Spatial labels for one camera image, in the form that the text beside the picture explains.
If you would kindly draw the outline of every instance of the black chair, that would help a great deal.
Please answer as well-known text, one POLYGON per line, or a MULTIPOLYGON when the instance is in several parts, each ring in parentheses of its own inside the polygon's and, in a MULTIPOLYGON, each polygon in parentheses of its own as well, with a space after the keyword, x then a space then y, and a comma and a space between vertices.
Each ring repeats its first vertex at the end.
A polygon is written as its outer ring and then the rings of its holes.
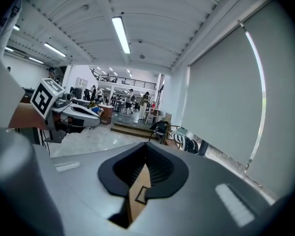
POLYGON ((161 120, 161 121, 158 121, 155 124, 153 124, 150 127, 152 132, 151 132, 151 135, 150 135, 148 141, 151 140, 153 134, 156 134, 156 138, 158 138, 158 136, 160 136, 162 138, 161 142, 160 142, 160 144, 162 144, 165 141, 168 127, 169 127, 169 122, 168 121, 162 121, 161 120))

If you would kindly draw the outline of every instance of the white ceiling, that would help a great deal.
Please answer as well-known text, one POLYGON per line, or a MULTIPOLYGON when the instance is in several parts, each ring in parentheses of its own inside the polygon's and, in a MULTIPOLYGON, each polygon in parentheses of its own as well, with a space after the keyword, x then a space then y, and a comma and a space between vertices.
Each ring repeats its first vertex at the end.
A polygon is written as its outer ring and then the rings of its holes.
POLYGON ((220 1, 24 0, 17 22, 21 30, 13 31, 8 46, 54 66, 74 62, 168 72, 220 1), (114 16, 123 18, 130 55, 122 51, 114 16))

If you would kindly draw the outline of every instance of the wooden step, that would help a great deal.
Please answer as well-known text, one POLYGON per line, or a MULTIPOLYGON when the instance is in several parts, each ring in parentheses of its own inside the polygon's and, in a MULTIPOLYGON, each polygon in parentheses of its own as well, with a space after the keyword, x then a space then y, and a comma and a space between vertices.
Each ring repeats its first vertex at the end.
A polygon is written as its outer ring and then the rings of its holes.
POLYGON ((139 126, 132 126, 130 124, 126 124, 126 123, 122 123, 122 122, 115 122, 114 125, 115 126, 119 126, 119 127, 124 127, 124 128, 139 130, 139 131, 144 131, 144 132, 151 132, 152 131, 149 128, 143 128, 143 127, 139 127, 139 126))
MULTIPOLYGON (((142 138, 149 138, 151 135, 151 132, 148 131, 141 131, 141 130, 136 130, 136 129, 132 129, 132 128, 126 128, 126 127, 121 127, 121 126, 116 126, 113 125, 110 130, 115 131, 115 132, 119 132, 122 134, 126 134, 126 135, 132 135, 132 136, 138 136, 138 137, 142 137, 142 138)), ((151 139, 156 139, 156 135, 152 135, 151 139)))

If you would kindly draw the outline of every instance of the fluorescent ceiling light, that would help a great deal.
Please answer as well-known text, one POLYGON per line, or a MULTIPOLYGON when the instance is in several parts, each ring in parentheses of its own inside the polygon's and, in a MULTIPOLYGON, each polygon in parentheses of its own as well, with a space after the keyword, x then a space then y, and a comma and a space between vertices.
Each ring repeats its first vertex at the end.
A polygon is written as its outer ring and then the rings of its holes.
POLYGON ((130 54, 130 48, 128 45, 128 40, 126 37, 126 33, 124 31, 124 26, 121 17, 116 17, 112 19, 115 30, 117 32, 120 44, 122 46, 123 52, 126 54, 130 54))
POLYGON ((32 61, 35 61, 35 62, 41 63, 41 64, 44 63, 44 62, 41 62, 41 61, 39 61, 39 60, 33 59, 33 58, 31 58, 31 57, 29 57, 29 59, 32 60, 32 61))
POLYGON ((66 54, 62 53, 61 51, 57 50, 55 47, 51 46, 48 43, 45 43, 44 46, 48 47, 49 49, 53 50, 54 52, 60 54, 61 56, 65 57, 66 54))
POLYGON ((11 48, 5 47, 5 49, 8 50, 8 51, 10 51, 10 52, 14 52, 14 50, 11 49, 11 48))

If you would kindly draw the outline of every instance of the white robot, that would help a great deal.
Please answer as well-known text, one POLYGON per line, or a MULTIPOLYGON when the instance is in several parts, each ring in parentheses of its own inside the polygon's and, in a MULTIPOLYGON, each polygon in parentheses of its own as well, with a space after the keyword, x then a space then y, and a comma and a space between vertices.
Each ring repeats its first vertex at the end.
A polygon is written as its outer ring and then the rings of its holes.
POLYGON ((50 143, 61 143, 72 128, 96 127, 100 117, 86 107, 71 102, 71 94, 50 78, 41 79, 30 100, 32 106, 44 118, 50 143))

